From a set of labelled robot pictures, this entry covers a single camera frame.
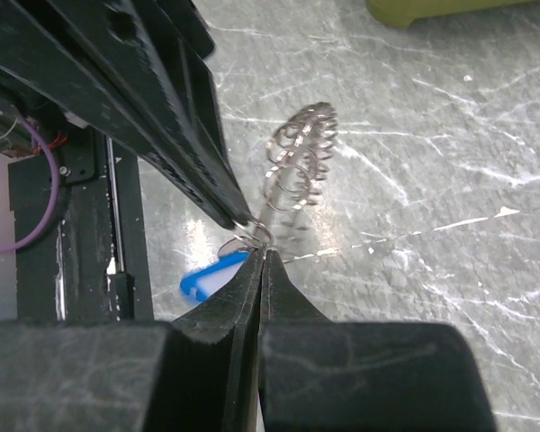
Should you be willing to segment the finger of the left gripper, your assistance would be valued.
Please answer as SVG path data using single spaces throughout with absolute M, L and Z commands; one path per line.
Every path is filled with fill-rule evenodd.
M 52 2 L 0 1 L 0 108 L 50 131 L 77 117 L 149 163 L 151 147 L 123 115 L 122 96 L 105 87 Z
M 228 159 L 212 75 L 214 44 L 189 1 L 54 1 L 74 41 L 122 96 L 148 162 L 217 223 L 251 217 Z

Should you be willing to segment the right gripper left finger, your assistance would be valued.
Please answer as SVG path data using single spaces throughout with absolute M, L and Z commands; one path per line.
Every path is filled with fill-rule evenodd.
M 0 322 L 0 431 L 253 431 L 262 252 L 173 322 Z

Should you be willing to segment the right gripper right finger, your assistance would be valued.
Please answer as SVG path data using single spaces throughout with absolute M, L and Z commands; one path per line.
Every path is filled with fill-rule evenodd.
M 493 431 L 466 339 L 438 322 L 339 322 L 265 255 L 259 391 L 268 431 Z

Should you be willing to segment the blue tag key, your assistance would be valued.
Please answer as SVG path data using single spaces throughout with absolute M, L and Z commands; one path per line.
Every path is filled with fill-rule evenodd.
M 190 303 L 205 302 L 234 277 L 248 256 L 246 251 L 234 252 L 186 274 L 179 284 L 180 293 Z

